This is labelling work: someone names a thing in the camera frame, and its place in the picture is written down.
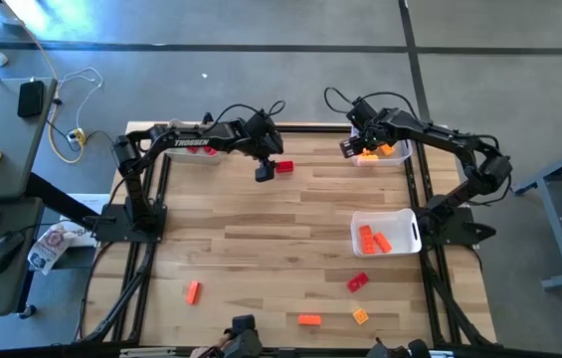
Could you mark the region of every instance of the mouse with green light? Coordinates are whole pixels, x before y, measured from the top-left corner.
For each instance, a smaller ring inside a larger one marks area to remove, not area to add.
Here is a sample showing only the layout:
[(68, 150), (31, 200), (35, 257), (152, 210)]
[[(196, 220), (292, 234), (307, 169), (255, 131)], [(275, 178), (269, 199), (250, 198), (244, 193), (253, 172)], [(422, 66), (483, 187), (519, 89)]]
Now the mouse with green light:
[(24, 235), (20, 232), (7, 232), (0, 237), (0, 273), (9, 266), (24, 244)]

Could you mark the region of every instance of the concrete floor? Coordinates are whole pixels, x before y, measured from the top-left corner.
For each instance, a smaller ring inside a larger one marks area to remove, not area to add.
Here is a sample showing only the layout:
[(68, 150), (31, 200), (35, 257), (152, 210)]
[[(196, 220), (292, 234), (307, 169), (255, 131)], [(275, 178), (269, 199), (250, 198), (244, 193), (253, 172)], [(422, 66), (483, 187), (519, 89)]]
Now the concrete floor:
[[(144, 4), (13, 1), (16, 12), (47, 41), (405, 45), (396, 0)], [(419, 46), (562, 48), (562, 1), (410, 0), (409, 6)], [(21, 30), (0, 26), (0, 41), (28, 40)], [(0, 77), (49, 76), (37, 51), (4, 53), (10, 63)], [(85, 106), (81, 121), (87, 131), (111, 135), (123, 133), (129, 120), (200, 119), (205, 111), (216, 113), (235, 101), (267, 107), (278, 98), (287, 101), (287, 109), (276, 120), (343, 121), (322, 102), (327, 86), (350, 95), (396, 90), (415, 98), (406, 54), (52, 51), (50, 56), (61, 75), (88, 66), (101, 72), (104, 88)], [(562, 56), (422, 55), (420, 64), (434, 121), (496, 135), (512, 157), (515, 180), (562, 157)], [(59, 128), (75, 126), (77, 106), (88, 90), (80, 82), (63, 89)], [(73, 166), (57, 159), (45, 139), (35, 171), (67, 192), (107, 193), (114, 169), (100, 137)], [(562, 352), (562, 289), (545, 293), (540, 286), (543, 278), (562, 273), (562, 262), (539, 198), (528, 193), (474, 211), (478, 221), (498, 230), (480, 250), (498, 341)], [(36, 277), (31, 301), (41, 308), (39, 315), (27, 321), (0, 317), (0, 348), (69, 342), (85, 278), (79, 270)]]

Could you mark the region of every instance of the wooden tabletop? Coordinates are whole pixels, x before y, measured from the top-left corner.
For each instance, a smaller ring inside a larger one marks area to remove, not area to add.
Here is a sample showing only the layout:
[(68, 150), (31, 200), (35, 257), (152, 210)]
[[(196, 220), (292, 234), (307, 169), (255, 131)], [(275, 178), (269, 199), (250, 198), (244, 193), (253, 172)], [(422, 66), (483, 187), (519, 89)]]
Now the wooden tabletop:
[[(127, 130), (153, 124), (130, 122)], [(250, 313), (267, 347), (369, 348), (376, 336), (387, 346), (417, 338), (431, 344), (418, 256), (358, 259), (350, 241), (353, 212), (410, 206), (404, 166), (354, 167), (340, 154), (338, 142), (345, 136), (283, 134), (285, 154), (277, 160), (292, 160), (294, 171), (266, 183), (254, 180), (258, 162), (237, 152), (218, 166), (172, 163), (168, 217), (152, 271), (142, 345), (213, 344), (233, 316)], [(458, 185), (452, 154), (427, 148), (427, 158), (436, 193)], [(418, 173), (417, 159), (413, 162)], [(155, 170), (151, 197), (157, 179)], [(119, 190), (115, 202), (124, 196)], [(96, 268), (88, 332), (119, 294), (127, 250), (128, 244), (115, 244)], [(494, 341), (475, 256), (457, 247), (446, 252), (456, 300)], [(350, 293), (345, 283), (362, 271), (369, 283)], [(195, 305), (185, 302), (191, 280), (202, 284)], [(369, 315), (363, 325), (351, 315), (357, 308)], [(319, 314), (322, 325), (299, 326), (299, 314)], [(126, 331), (132, 316), (129, 309)], [(440, 317), (448, 337), (443, 308)]]

